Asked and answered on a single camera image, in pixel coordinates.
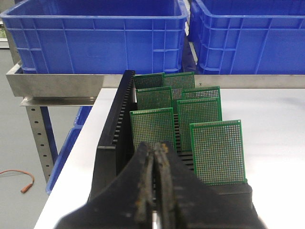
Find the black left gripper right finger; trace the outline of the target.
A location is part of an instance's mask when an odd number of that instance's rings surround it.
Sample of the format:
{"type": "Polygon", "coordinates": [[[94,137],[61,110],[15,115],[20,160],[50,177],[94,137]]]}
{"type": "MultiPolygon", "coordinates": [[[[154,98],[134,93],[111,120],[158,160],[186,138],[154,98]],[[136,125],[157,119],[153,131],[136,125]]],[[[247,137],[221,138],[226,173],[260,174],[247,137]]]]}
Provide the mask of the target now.
{"type": "Polygon", "coordinates": [[[169,229],[264,229],[248,184],[208,186],[168,142],[154,145],[162,197],[162,223],[169,229]]]}

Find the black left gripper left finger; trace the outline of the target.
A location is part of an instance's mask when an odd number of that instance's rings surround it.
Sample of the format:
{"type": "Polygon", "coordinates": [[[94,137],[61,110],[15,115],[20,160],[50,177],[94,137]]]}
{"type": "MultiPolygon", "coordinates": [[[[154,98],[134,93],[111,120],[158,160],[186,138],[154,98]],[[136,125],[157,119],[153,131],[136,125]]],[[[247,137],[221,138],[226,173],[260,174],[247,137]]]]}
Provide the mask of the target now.
{"type": "Polygon", "coordinates": [[[97,197],[63,217],[58,229],[151,229],[153,149],[140,143],[133,157],[97,197]]]}

